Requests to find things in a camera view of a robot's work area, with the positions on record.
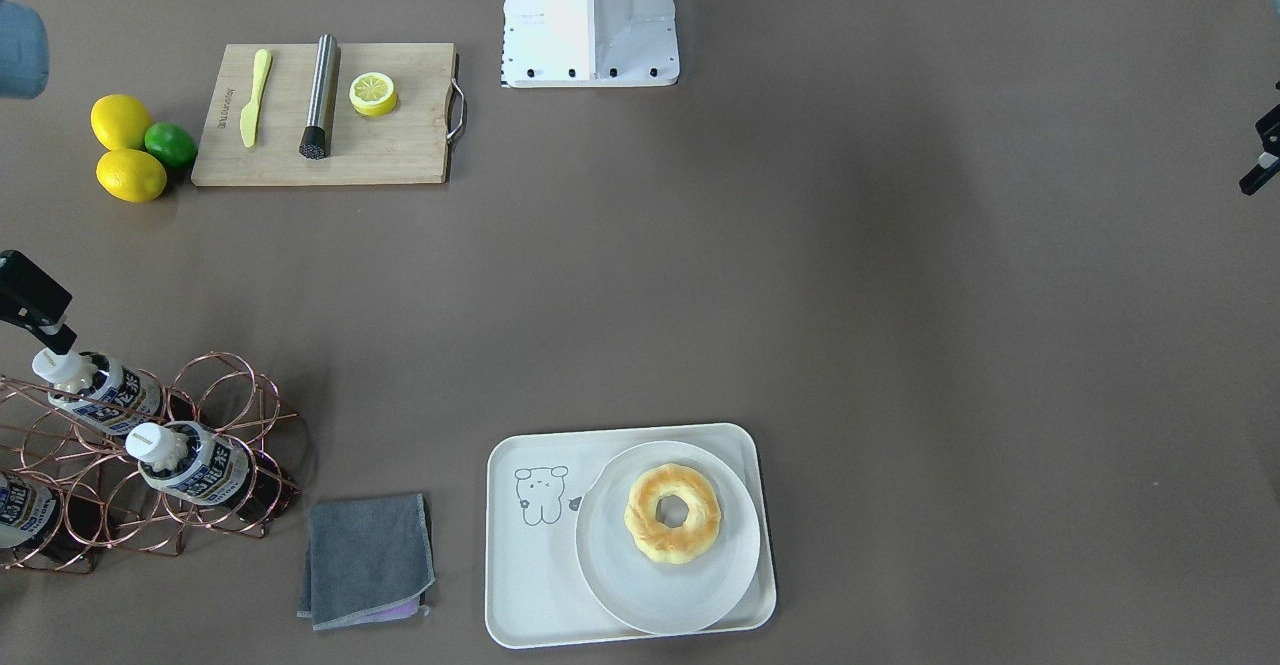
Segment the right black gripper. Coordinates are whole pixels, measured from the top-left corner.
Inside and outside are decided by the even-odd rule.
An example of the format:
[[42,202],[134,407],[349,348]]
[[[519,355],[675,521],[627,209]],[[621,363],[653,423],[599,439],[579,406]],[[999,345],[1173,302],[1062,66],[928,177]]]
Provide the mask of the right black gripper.
[[70,292],[23,252],[1,252],[1,318],[40,331],[45,349],[56,356],[68,356],[77,341],[77,332],[65,324],[70,301]]

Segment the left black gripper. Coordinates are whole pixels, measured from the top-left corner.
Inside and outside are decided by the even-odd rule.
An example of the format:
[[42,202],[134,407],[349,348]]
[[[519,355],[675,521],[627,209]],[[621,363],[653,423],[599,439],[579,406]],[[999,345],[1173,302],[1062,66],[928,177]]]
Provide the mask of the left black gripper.
[[1280,106],[1275,105],[1254,123],[1254,130],[1263,151],[1260,153],[1257,164],[1239,179],[1239,191],[1245,196],[1256,194],[1267,182],[1277,176],[1280,169],[1279,113]]

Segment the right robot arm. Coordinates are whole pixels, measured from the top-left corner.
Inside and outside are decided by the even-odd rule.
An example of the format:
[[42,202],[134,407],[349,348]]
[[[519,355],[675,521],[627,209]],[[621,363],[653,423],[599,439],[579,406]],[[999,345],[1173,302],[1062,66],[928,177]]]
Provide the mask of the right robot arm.
[[[49,82],[49,36],[38,13],[19,3],[1,3],[1,95],[32,100]],[[31,332],[55,356],[73,350],[77,334],[65,324],[72,295],[65,286],[18,249],[1,254],[1,318]]]

